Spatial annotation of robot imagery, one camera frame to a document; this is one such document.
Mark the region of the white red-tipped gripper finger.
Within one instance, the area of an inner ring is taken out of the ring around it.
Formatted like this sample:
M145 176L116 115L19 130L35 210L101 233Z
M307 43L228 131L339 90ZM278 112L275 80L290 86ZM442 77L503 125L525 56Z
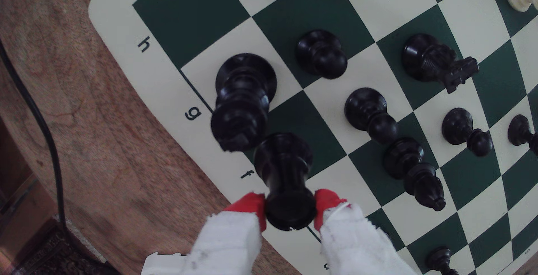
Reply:
M360 205L329 189L318 189L314 196L314 228L321 235L330 274L417 274Z
M247 193L207 218L190 253L185 274L251 274L266 230L265 194Z

